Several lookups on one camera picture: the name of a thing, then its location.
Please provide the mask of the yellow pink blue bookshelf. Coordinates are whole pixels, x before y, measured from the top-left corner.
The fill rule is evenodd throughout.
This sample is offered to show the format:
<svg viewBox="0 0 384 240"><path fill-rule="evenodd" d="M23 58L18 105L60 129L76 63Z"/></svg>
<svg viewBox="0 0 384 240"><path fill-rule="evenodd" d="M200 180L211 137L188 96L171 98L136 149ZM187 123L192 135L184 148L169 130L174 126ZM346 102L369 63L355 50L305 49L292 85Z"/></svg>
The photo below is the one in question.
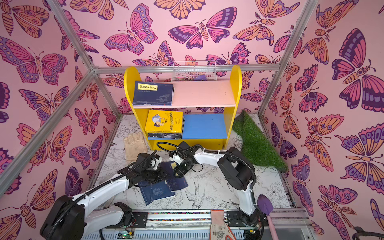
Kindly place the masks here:
<svg viewBox="0 0 384 240"><path fill-rule="evenodd" d="M233 66L228 81L173 82L175 96L172 108L223 107L218 114L188 114L182 139L149 138L143 133L151 150L158 150L159 142L178 145L202 145L207 149L224 150L230 140L242 91L242 71Z"/></svg>

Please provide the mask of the purple spatula head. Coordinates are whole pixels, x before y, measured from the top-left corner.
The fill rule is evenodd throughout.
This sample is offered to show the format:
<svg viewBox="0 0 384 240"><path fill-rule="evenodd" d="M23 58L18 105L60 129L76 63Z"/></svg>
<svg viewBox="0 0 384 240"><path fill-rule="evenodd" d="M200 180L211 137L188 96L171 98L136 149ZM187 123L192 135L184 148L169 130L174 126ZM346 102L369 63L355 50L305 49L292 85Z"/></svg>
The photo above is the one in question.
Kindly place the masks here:
<svg viewBox="0 0 384 240"><path fill-rule="evenodd" d="M259 195L257 204L261 212L263 212L266 216L269 216L274 209L272 202L263 194Z"/></svg>

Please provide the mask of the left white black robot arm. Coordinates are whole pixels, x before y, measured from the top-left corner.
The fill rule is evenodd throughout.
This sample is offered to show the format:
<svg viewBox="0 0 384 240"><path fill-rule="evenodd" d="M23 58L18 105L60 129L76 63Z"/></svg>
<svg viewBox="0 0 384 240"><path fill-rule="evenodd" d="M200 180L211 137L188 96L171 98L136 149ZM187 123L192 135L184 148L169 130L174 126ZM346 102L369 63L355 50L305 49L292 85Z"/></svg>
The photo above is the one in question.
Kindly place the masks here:
<svg viewBox="0 0 384 240"><path fill-rule="evenodd" d="M40 235L46 240L80 240L105 227L128 227L134 221L133 210L118 202L103 210L99 207L141 181L156 183L167 177L156 152L138 154L137 160L119 170L111 179L75 196L62 196L52 206Z"/></svg>

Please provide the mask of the patterned red white glove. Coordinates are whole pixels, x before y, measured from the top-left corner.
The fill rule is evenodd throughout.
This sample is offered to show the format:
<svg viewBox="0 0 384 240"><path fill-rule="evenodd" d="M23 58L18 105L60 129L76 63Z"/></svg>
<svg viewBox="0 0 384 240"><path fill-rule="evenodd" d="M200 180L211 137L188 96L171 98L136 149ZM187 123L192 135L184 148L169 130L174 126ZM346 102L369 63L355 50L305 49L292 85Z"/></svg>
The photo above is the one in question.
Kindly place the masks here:
<svg viewBox="0 0 384 240"><path fill-rule="evenodd" d="M211 210L210 240L236 240L224 218L223 210Z"/></svg>

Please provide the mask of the beige work glove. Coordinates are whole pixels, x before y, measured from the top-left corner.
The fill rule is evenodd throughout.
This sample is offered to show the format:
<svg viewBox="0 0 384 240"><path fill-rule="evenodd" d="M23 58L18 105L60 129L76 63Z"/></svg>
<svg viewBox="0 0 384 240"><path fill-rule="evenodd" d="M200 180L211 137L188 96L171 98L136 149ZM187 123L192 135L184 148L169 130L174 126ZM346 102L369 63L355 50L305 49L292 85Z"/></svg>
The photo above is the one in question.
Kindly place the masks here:
<svg viewBox="0 0 384 240"><path fill-rule="evenodd" d="M142 132L136 132L124 138L125 155L128 164L135 162L141 153L147 153L148 148Z"/></svg>

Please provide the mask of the green artificial grass mat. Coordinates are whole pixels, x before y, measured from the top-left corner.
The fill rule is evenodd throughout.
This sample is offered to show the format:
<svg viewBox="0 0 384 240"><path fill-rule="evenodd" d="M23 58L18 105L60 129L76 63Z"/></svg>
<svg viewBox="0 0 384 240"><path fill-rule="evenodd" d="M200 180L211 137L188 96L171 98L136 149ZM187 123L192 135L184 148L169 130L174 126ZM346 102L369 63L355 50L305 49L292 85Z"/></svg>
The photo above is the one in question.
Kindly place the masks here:
<svg viewBox="0 0 384 240"><path fill-rule="evenodd" d="M235 118L232 130L242 138L241 153L253 165L276 168L281 173L288 170L287 164L247 112L243 111Z"/></svg>

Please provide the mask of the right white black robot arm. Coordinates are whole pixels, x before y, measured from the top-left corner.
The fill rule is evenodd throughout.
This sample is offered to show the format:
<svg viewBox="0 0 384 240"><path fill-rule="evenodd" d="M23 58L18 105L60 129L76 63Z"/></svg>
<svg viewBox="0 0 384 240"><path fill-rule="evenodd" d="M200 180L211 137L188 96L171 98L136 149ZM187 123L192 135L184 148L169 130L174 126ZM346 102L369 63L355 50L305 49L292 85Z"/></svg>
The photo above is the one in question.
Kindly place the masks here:
<svg viewBox="0 0 384 240"><path fill-rule="evenodd" d="M182 142L169 151L176 163L174 175L183 177L195 165L211 165L221 170L228 184L239 199L239 220L247 227L265 227L265 217L255 199L254 185L257 177L255 168L242 153L231 147L227 151L208 150L201 145L189 146Z"/></svg>

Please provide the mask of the green circuit board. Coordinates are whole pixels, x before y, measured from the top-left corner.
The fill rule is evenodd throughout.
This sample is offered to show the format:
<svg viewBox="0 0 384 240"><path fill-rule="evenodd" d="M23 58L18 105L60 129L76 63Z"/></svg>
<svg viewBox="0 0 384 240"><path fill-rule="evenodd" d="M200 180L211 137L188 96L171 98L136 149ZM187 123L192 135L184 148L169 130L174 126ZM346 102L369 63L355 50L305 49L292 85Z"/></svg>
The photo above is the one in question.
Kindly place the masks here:
<svg viewBox="0 0 384 240"><path fill-rule="evenodd" d="M118 232L118 240L131 240L134 238L134 232L120 231Z"/></svg>

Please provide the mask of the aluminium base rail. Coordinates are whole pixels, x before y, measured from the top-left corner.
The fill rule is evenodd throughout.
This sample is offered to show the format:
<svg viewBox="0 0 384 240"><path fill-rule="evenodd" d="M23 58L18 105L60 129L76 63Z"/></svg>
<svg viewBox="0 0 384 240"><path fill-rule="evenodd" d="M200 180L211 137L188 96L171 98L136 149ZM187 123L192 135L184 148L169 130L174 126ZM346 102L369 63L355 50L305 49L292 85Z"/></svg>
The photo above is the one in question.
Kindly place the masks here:
<svg viewBox="0 0 384 240"><path fill-rule="evenodd" d="M280 209L270 213L281 240L315 240L315 231L304 210ZM129 227L109 226L83 235L84 240L117 240L118 232L134 232L132 240L207 240L210 210L133 211Z"/></svg>

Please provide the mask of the dark blue thread-bound book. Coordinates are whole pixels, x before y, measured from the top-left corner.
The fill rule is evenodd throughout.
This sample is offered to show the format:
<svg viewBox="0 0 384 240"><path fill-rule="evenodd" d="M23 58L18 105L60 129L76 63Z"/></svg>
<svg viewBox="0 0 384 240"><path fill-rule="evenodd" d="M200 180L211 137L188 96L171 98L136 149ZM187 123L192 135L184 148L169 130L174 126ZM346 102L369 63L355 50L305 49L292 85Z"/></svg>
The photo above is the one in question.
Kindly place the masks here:
<svg viewBox="0 0 384 240"><path fill-rule="evenodd" d="M154 201L175 196L175 193L171 191L165 180L156 184L150 184L147 181L141 181L139 183L139 189L142 193L146 206Z"/></svg>

